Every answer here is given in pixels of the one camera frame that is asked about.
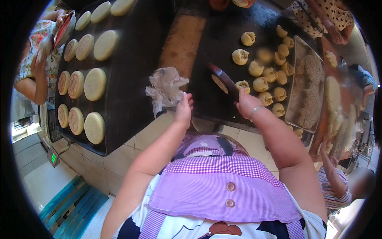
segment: floral shirt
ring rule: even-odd
[[[40,20],[36,23],[28,37],[29,41],[31,42],[31,48],[27,56],[20,62],[18,74],[15,78],[15,83],[25,78],[31,78],[34,80],[34,75],[31,73],[32,59],[39,49],[41,40],[46,37],[53,39],[57,29],[57,23],[51,20]],[[54,96],[58,67],[60,65],[64,47],[65,45],[62,45],[60,48],[55,49],[47,57],[45,71],[46,80],[48,83],[48,97]]]

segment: dough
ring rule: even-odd
[[[238,65],[245,65],[248,61],[248,55],[249,52],[246,52],[243,49],[237,49],[233,51],[231,56],[234,63]]]
[[[302,139],[302,138],[303,138],[303,132],[304,132],[304,131],[303,131],[302,129],[297,128],[297,129],[295,129],[293,132],[297,135],[297,137],[298,137],[299,139]]]
[[[103,4],[99,5],[92,13],[90,17],[90,21],[92,23],[99,23],[102,21],[107,15],[109,15],[110,8],[112,7],[112,4],[110,2],[104,2]]]
[[[85,134],[92,144],[99,144],[105,137],[105,121],[98,112],[91,112],[86,116]]]
[[[285,73],[286,76],[291,76],[295,72],[295,69],[291,64],[289,64],[289,62],[285,62],[281,66],[281,70]]]
[[[68,62],[71,59],[73,59],[74,55],[76,55],[77,46],[78,46],[78,41],[76,39],[71,39],[65,49],[65,53],[64,53],[65,61]]]
[[[97,60],[108,59],[113,54],[117,42],[118,34],[115,31],[104,32],[94,44],[94,57]]]
[[[72,73],[69,79],[68,93],[72,99],[77,99],[84,91],[84,75],[81,71]]]
[[[224,91],[224,93],[228,94],[227,87],[223,84],[223,82],[216,75],[211,75],[213,81],[219,86],[219,88]]]
[[[264,106],[269,106],[270,104],[272,104],[273,103],[272,98],[273,98],[272,95],[268,91],[265,91],[259,94],[259,99],[261,100]]]
[[[79,135],[84,130],[84,116],[79,108],[73,107],[69,111],[69,127],[73,134]]]
[[[272,112],[276,117],[281,117],[285,114],[284,106],[280,103],[276,103],[272,107]]]
[[[58,122],[60,123],[60,126],[62,128],[66,128],[69,125],[68,116],[69,116],[68,107],[66,107],[66,105],[64,104],[61,104],[58,107],[57,117],[58,117]]]
[[[277,25],[276,32],[277,32],[277,35],[281,38],[284,38],[288,35],[288,32],[284,30],[280,25]]]
[[[333,113],[341,104],[340,86],[334,77],[328,76],[325,83],[325,96],[328,110]]]
[[[264,71],[264,66],[259,65],[256,61],[251,61],[248,67],[248,72],[254,76],[254,77],[259,77]]]
[[[276,77],[277,83],[279,83],[280,85],[286,84],[288,81],[286,74],[282,70],[278,70],[277,74],[278,74],[278,76]]]
[[[275,96],[275,99],[278,102],[283,101],[287,97],[287,93],[285,92],[285,89],[282,87],[276,87],[273,90],[273,95]]]
[[[283,39],[283,43],[284,43],[289,49],[291,49],[291,48],[293,48],[293,47],[295,46],[295,42],[293,41],[293,39],[290,38],[290,37],[288,37],[288,36],[284,37],[284,39]]]
[[[241,35],[241,42],[246,45],[246,46],[252,46],[254,43],[255,43],[255,39],[256,39],[256,36],[255,36],[255,33],[253,32],[244,32],[242,35]]]
[[[79,17],[76,23],[76,31],[81,31],[90,22],[91,13],[89,11],[84,12],[81,17]]]
[[[266,77],[259,77],[256,78],[253,83],[252,87],[257,92],[264,92],[268,89],[268,80]]]
[[[278,77],[278,73],[275,69],[273,69],[273,67],[269,67],[263,71],[263,76],[266,77],[267,81],[271,83]]]
[[[64,70],[58,79],[58,93],[62,96],[68,92],[69,78],[69,72]]]
[[[84,93],[88,100],[96,101],[102,97],[106,88],[106,74],[101,68],[93,68],[86,76]]]
[[[273,56],[273,52],[265,47],[262,47],[257,51],[257,57],[264,65],[269,64],[273,60]]]
[[[78,42],[76,49],[76,58],[78,60],[85,60],[94,46],[94,37],[90,34],[86,34]]]
[[[275,64],[276,65],[283,65],[285,63],[286,59],[285,56],[281,52],[275,52]]]
[[[249,87],[248,82],[244,81],[238,81],[235,83],[236,87],[240,90],[240,88],[245,89],[245,93],[249,94],[251,92],[251,88]]]
[[[113,16],[125,15],[133,6],[134,0],[117,0],[110,8],[110,12]]]
[[[285,44],[280,44],[277,51],[281,52],[285,57],[289,56],[289,48]]]

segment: black griddle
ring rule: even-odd
[[[221,68],[234,82],[246,80],[251,86],[251,95],[258,96],[259,92],[254,91],[252,82],[256,77],[248,73],[249,63],[256,59],[257,49],[268,47],[277,52],[277,47],[283,43],[282,38],[276,34],[276,26],[281,25],[288,36],[300,36],[317,53],[320,54],[317,44],[301,28],[281,14],[282,9],[270,2],[256,1],[250,8],[240,8],[230,3],[224,12],[211,10],[201,37],[197,56],[195,58],[189,92],[193,94],[194,112],[198,118],[213,120],[222,123],[233,123],[241,125],[240,128],[253,131],[253,123],[244,119],[237,111],[233,101],[225,94],[211,79],[211,71],[206,67],[210,62]],[[247,47],[241,43],[240,37],[244,32],[253,31],[256,35],[255,43]],[[231,54],[236,49],[244,49],[249,52],[247,64],[239,66],[231,58]],[[295,51],[290,49],[286,61],[293,65]],[[281,70],[280,66],[274,63],[266,65]],[[276,81],[269,83],[268,92],[273,95],[275,87],[285,88],[287,95],[290,95],[293,76],[288,76],[285,85],[279,85]],[[288,98],[281,102],[286,109]],[[304,131],[301,139],[305,146],[308,146],[312,134]]]

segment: dough with filling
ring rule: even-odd
[[[278,102],[283,101],[287,97],[287,93],[285,92],[285,89],[282,87],[276,87],[273,90],[273,95],[275,96],[275,99]]]
[[[290,38],[290,37],[288,37],[288,36],[284,37],[284,39],[283,39],[283,43],[284,43],[289,49],[291,49],[291,48],[293,48],[293,47],[295,46],[295,42],[293,41],[293,39]]]
[[[248,47],[252,46],[255,43],[255,39],[256,36],[253,32],[246,31],[241,35],[241,42]]]
[[[287,81],[288,81],[288,79],[287,79],[287,75],[286,75],[282,70],[278,70],[278,71],[277,71],[276,81],[277,81],[277,83],[279,83],[280,85],[284,85],[284,84],[286,84]]]
[[[284,43],[278,46],[277,51],[281,52],[285,57],[289,56],[289,48]]]
[[[276,65],[283,65],[285,63],[286,59],[285,56],[281,52],[275,52],[275,64]]]
[[[288,32],[284,30],[280,25],[277,25],[276,32],[277,32],[277,35],[281,38],[284,38],[288,35]]]
[[[295,72],[295,69],[291,64],[289,64],[289,62],[285,62],[281,66],[281,70],[285,73],[286,76],[291,76]]]
[[[258,77],[253,83],[252,87],[257,92],[264,92],[268,89],[268,80],[266,77]]]
[[[247,81],[238,81],[235,83],[236,87],[238,90],[240,90],[240,88],[244,88],[245,89],[245,93],[249,94],[251,92],[251,88],[249,87],[249,84]]]
[[[238,65],[245,65],[248,61],[248,55],[249,52],[243,49],[234,50],[231,54],[233,62]]]
[[[278,73],[275,69],[273,69],[273,67],[269,67],[263,71],[263,76],[266,77],[267,81],[271,83],[278,77]]]
[[[268,91],[259,94],[259,100],[264,106],[270,106],[273,103],[272,98],[272,95]]]
[[[276,117],[281,117],[285,114],[284,106],[280,103],[276,103],[272,107],[272,112]]]
[[[262,47],[257,51],[257,58],[264,65],[269,64],[273,60],[273,52],[271,52],[268,48]]]
[[[259,65],[255,60],[251,61],[248,67],[248,72],[254,76],[259,77],[264,71],[264,66]]]

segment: striped shirt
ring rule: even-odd
[[[317,172],[317,176],[321,184],[321,190],[322,194],[324,195],[326,207],[337,210],[349,206],[353,201],[353,197],[348,188],[348,178],[341,170],[337,168],[335,169],[337,171],[337,174],[340,176],[341,180],[346,184],[346,193],[341,198],[337,198],[335,196],[330,182],[326,177],[324,166],[320,167],[320,170]]]

